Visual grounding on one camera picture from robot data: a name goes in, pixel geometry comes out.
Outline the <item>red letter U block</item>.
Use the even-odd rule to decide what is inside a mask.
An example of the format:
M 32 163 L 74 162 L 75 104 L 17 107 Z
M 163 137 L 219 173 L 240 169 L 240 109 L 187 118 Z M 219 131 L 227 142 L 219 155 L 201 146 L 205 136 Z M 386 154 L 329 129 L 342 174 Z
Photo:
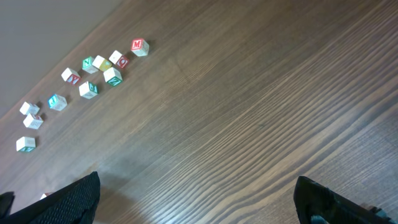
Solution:
M 51 192 L 49 192 L 49 193 L 44 193 L 44 194 L 42 194 L 42 196 L 41 196 L 40 199 L 42 200 L 42 199 L 48 197 L 48 196 L 51 195 L 51 194 L 52 194 Z

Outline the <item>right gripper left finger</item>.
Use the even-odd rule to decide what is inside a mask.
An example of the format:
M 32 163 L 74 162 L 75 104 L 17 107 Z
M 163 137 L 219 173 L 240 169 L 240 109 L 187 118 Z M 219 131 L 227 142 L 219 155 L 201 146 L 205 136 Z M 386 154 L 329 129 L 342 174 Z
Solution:
M 1 223 L 92 224 L 100 200 L 96 171 L 1 219 Z

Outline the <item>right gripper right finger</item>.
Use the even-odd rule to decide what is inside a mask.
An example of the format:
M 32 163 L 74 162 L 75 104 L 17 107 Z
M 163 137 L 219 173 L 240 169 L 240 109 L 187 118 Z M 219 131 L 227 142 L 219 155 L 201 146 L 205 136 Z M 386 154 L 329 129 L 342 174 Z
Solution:
M 383 209 L 365 209 L 306 176 L 297 179 L 294 204 L 301 224 L 395 223 Z

